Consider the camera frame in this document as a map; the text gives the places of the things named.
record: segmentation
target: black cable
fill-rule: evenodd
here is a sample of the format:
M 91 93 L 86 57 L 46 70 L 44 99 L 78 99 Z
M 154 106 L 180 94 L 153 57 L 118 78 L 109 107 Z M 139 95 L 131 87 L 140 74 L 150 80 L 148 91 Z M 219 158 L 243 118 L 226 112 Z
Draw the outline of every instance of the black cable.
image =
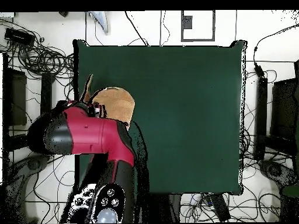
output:
M 135 42 L 135 41 L 137 41 L 137 40 L 141 40 L 141 39 L 142 39 L 142 40 L 145 40 L 145 41 L 148 43 L 148 41 L 147 41 L 145 38 L 137 38 L 137 39 L 131 41 L 130 43 L 128 43 L 127 46 L 129 46 L 129 45 L 132 44 L 133 42 Z
M 139 38 L 142 40 L 142 42 L 144 43 L 145 46 L 149 46 L 149 44 L 147 42 L 144 42 L 144 39 L 140 36 L 139 32 L 137 31 L 134 23 L 131 21 L 131 19 L 128 17 L 127 11 L 124 12 L 126 14 L 127 19 L 131 22 L 132 27 L 135 29 L 136 33 L 138 34 Z
M 45 224 L 48 224 L 49 222 L 51 222 L 53 220 L 53 218 L 56 218 L 56 220 L 58 222 L 57 214 L 58 214 L 59 207 L 60 207 L 59 204 L 55 205 L 54 216 L 52 216 L 52 218 L 50 220 L 48 220 Z
M 18 105 L 15 104 L 14 102 L 12 102 L 12 104 L 13 104 L 14 106 L 16 106 L 18 109 L 21 109 L 22 111 L 24 111 L 25 114 L 28 116 L 29 121 L 32 123 L 32 119 L 30 118 L 30 116 L 29 116 L 29 114 L 27 113 L 27 111 L 25 111 L 24 109 L 22 109 L 20 106 L 18 106 Z
M 263 213 L 262 213 L 262 207 L 261 207 L 261 202 L 260 202 L 260 200 L 264 197 L 264 196 L 267 196 L 267 195 L 271 195 L 272 197 L 276 197 L 279 201 L 280 201 L 280 198 L 277 196 L 277 195 L 275 195 L 275 194 L 273 194 L 273 193 L 265 193 L 265 194 L 263 194 L 263 195 L 261 195 L 260 197 L 259 197 L 259 199 L 258 199 L 258 204 L 259 204 L 259 212 L 260 212 L 260 216 L 262 217 L 262 219 L 263 219 L 263 221 L 264 222 L 267 222 L 265 219 L 264 219 L 264 217 L 263 217 Z
M 100 44 L 103 46 L 102 42 L 99 41 L 98 37 L 96 36 L 96 21 L 95 21 L 95 37 L 96 37 L 96 39 L 98 40 L 98 42 L 100 42 Z
M 188 204 L 180 205 L 180 215 L 185 218 L 185 223 L 186 223 L 187 219 L 188 219 L 188 222 L 189 222 L 191 217 L 193 218 L 194 221 L 196 221 L 196 220 L 198 220 L 199 216 L 201 215 L 201 212 L 198 213 L 198 211 L 197 211 L 197 210 L 200 210 L 200 209 L 197 208 L 197 204 L 199 203 L 199 201 L 194 199 L 195 195 L 200 195 L 200 194 L 193 194 L 192 197 L 191 197 L 191 200 Z M 186 215 L 183 215 L 182 207 L 189 207 L 189 210 L 186 212 Z
M 290 30 L 290 29 L 292 29 L 292 28 L 295 28 L 295 27 L 298 27 L 298 26 L 299 26 L 299 24 L 296 24 L 296 25 L 293 25 L 293 26 L 290 26 L 290 27 L 286 27 L 286 28 L 284 28 L 284 29 L 281 29 L 281 30 L 277 31 L 276 33 L 270 34 L 270 35 L 268 35 L 268 36 L 266 36 L 266 37 L 260 39 L 259 42 L 256 44 L 256 46 L 255 46 L 255 48 L 254 48 L 254 52 L 253 52 L 253 62 L 255 63 L 255 65 L 256 65 L 256 61 L 255 61 L 255 52 L 258 50 L 258 45 L 259 45 L 259 43 L 260 43 L 261 41 L 263 41 L 264 39 L 269 38 L 269 37 L 271 37 L 271 36 L 274 36 L 274 35 L 277 35 L 277 34 L 280 34 L 280 33 L 284 33 L 285 31 L 288 31 L 288 30 Z
M 270 71 L 272 71 L 272 72 L 275 73 L 275 79 L 274 79 L 273 81 L 271 81 L 271 82 L 268 82 L 268 83 L 273 83 L 273 82 L 275 82 L 276 79 L 277 79 L 277 72 L 276 72 L 274 69 L 268 69 L 268 70 L 264 71 L 264 73 L 266 73 L 266 78 L 268 77 L 268 72 L 270 72 Z M 247 71 L 246 71 L 246 79 L 249 79 L 249 78 L 251 78 L 251 77 L 253 77 L 253 76 L 255 76 L 255 75 L 256 75 L 256 72 L 247 72 Z
M 40 78 L 33 76 L 32 73 L 38 76 L 42 76 L 42 74 L 44 73 L 52 73 L 56 77 L 56 80 L 59 78 L 69 79 L 69 81 L 72 83 L 73 74 L 74 74 L 73 54 L 66 56 L 65 53 L 59 48 L 45 47 L 44 45 L 41 44 L 42 39 L 38 33 L 36 33 L 35 31 L 30 31 L 28 29 L 25 29 L 24 27 L 14 22 L 2 20 L 2 22 L 0 22 L 0 25 L 11 28 L 5 25 L 4 24 L 5 22 L 11 23 L 21 28 L 19 29 L 19 31 L 30 33 L 31 35 L 35 36 L 33 47 L 17 44 L 16 49 L 13 49 L 13 45 L 11 43 L 8 43 L 6 52 L 13 52 L 12 58 L 13 57 L 18 58 L 21 64 L 21 66 L 16 66 L 17 68 L 20 68 L 21 70 L 26 69 L 29 75 L 32 77 L 31 79 L 40 80 Z M 69 84 L 67 84 L 67 86 L 69 87 L 69 91 L 68 91 L 68 95 L 69 95 L 72 89 L 70 89 Z
M 170 36 L 171 36 L 171 33 L 169 31 L 169 29 L 165 26 L 165 23 L 164 23 L 164 20 L 165 20 L 165 15 L 166 15 L 166 11 L 164 12 L 164 17 L 163 17 L 163 21 L 162 21 L 162 24 L 164 26 L 164 28 L 166 28 L 166 30 L 168 31 L 168 37 L 167 37 L 167 41 L 164 41 L 163 44 L 161 46 L 163 46 L 166 42 L 168 42 Z
M 37 102 L 37 104 L 40 104 L 40 103 L 37 101 L 36 98 L 31 98 L 31 99 L 29 99 L 29 100 L 35 100 L 35 101 Z
M 258 205 L 257 205 L 257 203 L 258 203 L 258 199 L 257 199 L 257 197 L 256 197 L 256 195 L 248 188 L 248 187 L 246 187 L 246 186 L 244 186 L 254 197 L 255 197 L 255 208 L 256 208 L 256 216 L 254 217 L 254 218 L 251 218 L 247 213 L 245 213 L 243 210 L 241 210 L 240 209 L 240 207 L 235 203 L 235 200 L 234 200 L 234 197 L 235 196 L 232 196 L 232 200 L 234 201 L 234 203 L 235 203 L 235 205 L 236 205 L 236 208 L 238 208 L 241 212 L 243 212 L 245 215 L 247 215 L 248 216 L 248 218 L 239 218 L 239 219 L 243 219 L 243 220 L 251 220 L 251 221 L 254 221 L 254 222 L 256 222 L 255 220 L 258 218 L 258 216 L 259 216 L 259 212 L 258 212 L 258 210 L 257 210 L 257 208 L 258 208 Z
M 62 155 L 62 156 L 60 156 L 60 157 L 58 157 L 58 158 L 56 158 L 56 159 L 53 159 L 52 161 L 50 161 L 50 162 L 48 162 L 47 164 L 50 164 L 51 162 L 53 162 L 53 161 L 55 161 L 55 160 L 58 160 L 58 159 L 60 159 L 60 158 L 63 158 L 64 157 L 64 155 Z M 62 162 L 62 160 L 59 162 L 59 164 L 56 166 L 56 168 L 55 168 L 55 170 L 57 169 L 57 167 L 61 164 L 61 162 Z M 54 172 L 52 171 L 41 183 L 39 183 L 36 187 L 35 187 L 35 189 L 38 187 L 38 186 L 40 186 L 47 178 L 49 178 L 50 176 L 51 176 L 51 174 L 53 174 Z M 33 190 L 31 191 L 31 192 L 29 192 L 26 196 L 25 196 L 25 198 L 27 198 L 28 196 L 29 196 L 29 194 L 31 194 L 33 192 Z
M 40 222 L 40 224 L 43 224 L 45 218 L 47 217 L 47 215 L 49 214 L 49 212 L 50 212 L 50 210 L 51 210 L 51 205 L 50 205 L 46 200 L 42 199 L 40 196 L 37 195 L 35 189 L 36 189 L 36 184 L 37 184 L 38 180 L 39 180 L 39 173 L 37 173 L 37 178 L 36 178 L 35 184 L 34 184 L 34 186 L 33 186 L 33 192 L 34 192 L 35 196 L 36 196 L 38 199 L 40 199 L 40 200 L 42 200 L 43 202 L 45 202 L 45 203 L 48 205 L 48 207 L 49 207 L 47 213 L 45 214 L 44 218 L 43 218 L 43 219 L 41 220 L 41 222 Z
M 59 182 L 59 184 L 58 184 L 58 188 L 57 188 L 57 202 L 58 202 L 58 192 L 59 192 L 59 186 L 60 186 L 60 184 L 62 184 L 62 185 L 64 185 L 64 186 L 73 186 L 74 184 L 72 184 L 72 185 L 65 185 L 65 184 L 63 184 L 62 182 L 61 182 L 61 180 L 63 179 L 63 177 L 67 174 L 67 173 L 69 173 L 69 172 L 73 172 L 73 173 L 75 173 L 75 171 L 66 171 L 62 176 L 61 176 L 61 179 L 60 180 L 58 180 L 58 182 Z M 57 215 L 58 215 L 58 218 L 56 218 L 56 220 L 57 220 L 57 223 L 59 224 L 59 208 L 60 208 L 60 205 L 59 205 L 59 203 L 57 203 Z

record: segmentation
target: green board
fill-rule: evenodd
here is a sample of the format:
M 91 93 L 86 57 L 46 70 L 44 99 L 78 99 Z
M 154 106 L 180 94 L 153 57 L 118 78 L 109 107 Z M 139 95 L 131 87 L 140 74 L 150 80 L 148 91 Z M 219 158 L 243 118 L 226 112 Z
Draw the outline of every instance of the green board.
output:
M 79 94 L 94 74 L 91 93 L 116 86 L 134 98 L 133 120 L 147 146 L 152 193 L 240 193 L 245 41 L 232 47 L 77 44 Z M 81 156 L 81 171 L 89 161 Z

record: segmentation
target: cable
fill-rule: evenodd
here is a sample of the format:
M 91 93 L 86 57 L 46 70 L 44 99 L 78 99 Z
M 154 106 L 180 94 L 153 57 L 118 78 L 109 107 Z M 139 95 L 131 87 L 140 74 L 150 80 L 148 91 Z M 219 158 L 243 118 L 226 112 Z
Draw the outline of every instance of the cable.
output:
M 187 223 L 187 220 L 189 223 L 190 218 L 193 218 L 193 220 L 196 222 L 198 220 L 199 216 L 201 215 L 201 209 L 197 207 L 197 204 L 199 203 L 199 201 L 194 199 L 195 195 L 197 195 L 197 194 L 192 195 L 191 200 L 188 204 L 180 205 L 180 215 L 185 218 L 185 223 Z M 189 207 L 188 211 L 186 212 L 186 215 L 184 215 L 182 213 L 182 207 Z
M 48 162 L 47 164 L 50 164 L 51 162 L 53 162 L 53 161 L 55 161 L 55 160 L 58 160 L 58 159 L 60 159 L 60 158 L 63 158 L 64 157 L 64 155 L 62 155 L 62 156 L 60 156 L 60 157 L 58 157 L 58 158 L 56 158 L 56 159 L 53 159 L 52 161 L 50 161 L 50 162 Z M 62 162 L 62 160 L 63 159 L 61 159 L 61 161 L 59 162 L 59 164 L 56 166 L 56 168 L 55 168 L 55 170 L 57 169 L 57 167 L 61 164 L 61 162 Z M 52 171 L 41 183 L 39 183 L 36 187 L 35 187 L 35 189 L 38 187 L 38 186 L 40 186 L 45 180 L 47 180 L 50 176 L 51 176 L 51 174 L 53 174 L 54 173 L 54 171 Z M 27 198 L 28 196 L 29 196 L 29 194 L 31 194 L 33 192 L 33 190 L 31 191 L 31 192 L 29 192 L 26 196 L 25 196 L 25 198 Z
M 45 224 L 48 224 L 49 222 L 51 222 L 53 220 L 53 218 L 56 218 L 56 220 L 58 222 L 57 214 L 58 214 L 59 207 L 60 207 L 59 204 L 55 205 L 54 216 L 52 216 L 52 218 L 50 220 L 48 220 Z
M 98 40 L 98 42 L 100 42 L 100 44 L 103 46 L 102 42 L 99 41 L 98 37 L 96 36 L 96 21 L 95 21 L 95 37 L 96 37 L 96 39 Z
M 27 111 L 25 111 L 24 109 L 22 109 L 20 106 L 18 106 L 17 104 L 15 104 L 14 102 L 11 102 L 14 106 L 16 106 L 17 108 L 21 109 L 22 111 L 25 112 L 25 114 L 28 116 L 29 121 L 32 123 L 32 119 L 30 118 L 29 114 L 27 113 Z
M 259 212 L 260 212 L 260 216 L 262 217 L 262 219 L 263 219 L 264 222 L 267 222 L 267 221 L 266 221 L 266 220 L 264 219 L 264 217 L 263 217 L 263 213 L 262 213 L 263 211 L 262 211 L 262 207 L 261 207 L 261 202 L 260 202 L 260 200 L 261 200 L 264 196 L 267 196 L 267 195 L 271 195 L 272 197 L 275 197 L 275 198 L 277 198 L 277 199 L 280 201 L 280 198 L 279 198 L 277 195 L 273 194 L 273 193 L 265 193 L 265 194 L 263 194 L 263 195 L 261 195 L 261 196 L 259 197 L 259 199 L 258 199 Z M 277 209 L 274 208 L 272 205 L 271 205 L 270 209 L 271 209 L 271 212 L 279 218 Z
M 33 192 L 34 192 L 35 196 L 36 196 L 38 199 L 40 199 L 40 200 L 42 200 L 43 202 L 45 202 L 45 203 L 48 205 L 48 207 L 49 207 L 49 209 L 48 209 L 47 213 L 45 214 L 43 220 L 41 220 L 41 222 L 40 222 L 40 224 L 43 224 L 45 218 L 47 217 L 47 215 L 49 214 L 49 212 L 50 212 L 50 210 L 51 210 L 51 205 L 50 205 L 46 200 L 42 199 L 40 196 L 37 195 L 35 189 L 36 189 L 36 184 L 37 184 L 38 180 L 39 180 L 39 173 L 37 173 L 37 178 L 36 178 L 35 184 L 34 184 L 34 186 L 33 186 Z
M 163 44 L 162 44 L 161 46 L 163 46 L 163 45 L 164 45 L 166 42 L 168 42 L 168 40 L 169 40 L 169 38 L 170 38 L 170 36 L 171 36 L 171 33 L 170 33 L 170 31 L 168 30 L 168 28 L 167 28 L 167 27 L 165 26 L 165 24 L 164 24 L 165 15 L 166 15 L 166 11 L 164 12 L 164 17 L 163 17 L 162 24 L 163 24 L 164 28 L 166 28 L 166 29 L 167 29 L 167 31 L 168 31 L 168 37 L 167 37 L 167 41 L 164 41 L 164 42 L 163 42 Z
M 37 104 L 40 104 L 40 103 L 37 101 L 36 98 L 31 98 L 31 99 L 29 99 L 29 100 L 35 100 L 35 101 L 37 102 Z
M 141 40 L 141 39 L 142 39 L 142 40 L 145 40 L 145 41 L 148 43 L 148 41 L 147 41 L 145 38 L 137 38 L 137 39 L 131 41 L 130 43 L 128 43 L 127 46 L 129 46 L 129 45 L 132 44 L 133 42 L 135 42 L 135 41 L 137 41 L 137 40 Z
M 41 44 L 43 38 L 41 38 L 40 35 L 35 31 L 30 31 L 28 29 L 25 29 L 24 27 L 14 22 L 9 22 L 3 19 L 0 20 L 1 20 L 0 25 L 2 26 L 11 28 L 10 26 L 4 24 L 4 23 L 10 23 L 20 28 L 17 30 L 35 36 L 33 47 L 11 43 L 10 41 L 8 42 L 5 51 L 7 53 L 12 53 L 12 57 L 11 57 L 12 62 L 13 62 L 13 58 L 16 57 L 19 60 L 21 65 L 15 67 L 19 68 L 21 71 L 22 69 L 27 70 L 28 74 L 32 77 L 30 79 L 40 80 L 42 74 L 52 73 L 56 77 L 56 80 L 58 81 L 59 84 L 61 84 L 65 88 L 69 87 L 67 94 L 64 90 L 66 99 L 69 99 L 68 96 L 70 92 L 73 90 L 73 88 L 70 85 L 72 85 L 72 79 L 74 74 L 73 73 L 74 55 L 70 54 L 66 56 L 65 53 L 59 48 L 45 47 L 44 45 Z M 69 83 L 67 85 L 63 85 L 59 81 L 59 79 L 69 79 Z
M 73 172 L 73 173 L 75 173 L 75 171 L 66 171 L 62 176 L 61 176 L 61 179 L 60 180 L 58 180 L 58 182 L 59 182 L 59 184 L 58 184 L 58 188 L 57 188 L 57 202 L 59 201 L 58 200 L 58 192 L 59 192 L 59 186 L 60 186 L 60 184 L 62 184 L 62 185 L 64 185 L 64 186 L 73 186 L 74 184 L 72 184 L 72 185 L 65 185 L 65 184 L 63 184 L 62 182 L 61 182 L 61 180 L 63 179 L 63 177 L 67 174 L 67 173 L 69 173 L 69 172 Z M 57 215 L 58 215 L 58 218 L 56 218 L 56 220 L 57 220 L 57 223 L 59 224 L 59 208 L 60 208 L 60 205 L 59 205 L 59 203 L 57 203 Z
M 148 42 L 144 42 L 144 39 L 140 36 L 139 32 L 137 31 L 134 23 L 131 21 L 131 19 L 128 17 L 127 11 L 124 12 L 126 14 L 127 19 L 131 22 L 132 27 L 135 29 L 136 33 L 138 34 L 139 38 L 142 40 L 145 46 L 149 46 Z
M 266 36 L 266 37 L 260 39 L 259 42 L 256 44 L 256 46 L 255 46 L 255 48 L 254 48 L 254 52 L 253 52 L 253 62 L 256 64 L 256 61 L 255 61 L 255 52 L 258 50 L 258 45 L 259 45 L 259 43 L 260 43 L 261 41 L 263 41 L 264 39 L 269 38 L 269 37 L 271 37 L 271 36 L 274 36 L 274 35 L 277 35 L 277 34 L 280 34 L 280 33 L 284 33 L 285 31 L 288 31 L 288 30 L 290 30 L 290 29 L 292 29 L 292 28 L 296 28 L 296 27 L 298 27 L 298 26 L 299 26 L 299 24 L 296 24 L 296 25 L 293 25 L 293 26 L 290 26 L 290 27 L 286 27 L 286 28 L 284 28 L 284 29 L 281 29 L 281 30 L 277 31 L 276 33 L 270 34 L 270 35 L 268 35 L 268 36 Z
M 268 77 L 268 72 L 270 72 L 270 71 L 272 71 L 272 72 L 275 73 L 275 79 L 273 81 L 271 81 L 271 82 L 268 82 L 268 83 L 273 83 L 277 79 L 277 72 L 274 69 L 268 69 L 267 71 L 264 71 L 264 73 L 266 73 L 266 78 Z M 251 78 L 251 77 L 253 77 L 255 75 L 256 75 L 256 72 L 248 72 L 248 71 L 246 71 L 246 79 L 249 79 L 249 78 Z

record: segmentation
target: electronic device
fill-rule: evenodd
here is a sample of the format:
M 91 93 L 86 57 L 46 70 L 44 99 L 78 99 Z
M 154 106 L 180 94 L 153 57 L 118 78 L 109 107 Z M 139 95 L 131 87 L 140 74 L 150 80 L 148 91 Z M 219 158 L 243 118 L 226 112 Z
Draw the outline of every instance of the electronic device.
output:
M 267 78 L 256 65 L 259 75 L 256 88 L 255 109 L 255 139 L 253 140 L 254 160 L 263 160 L 266 147 L 293 156 L 297 153 L 295 141 L 297 126 L 297 100 L 299 99 L 298 85 L 299 61 L 294 63 L 295 78 L 275 82 L 272 90 L 272 116 L 270 135 L 267 131 Z
M 210 202 L 212 202 L 214 207 L 214 212 L 217 215 L 220 222 L 225 222 L 231 219 L 230 212 L 225 203 L 224 197 L 222 194 L 210 194 Z
M 7 28 L 4 39 L 24 46 L 32 47 L 34 45 L 35 36 L 23 31 Z
M 52 73 L 44 73 L 41 76 L 40 114 L 48 113 L 52 109 L 52 84 L 55 76 Z

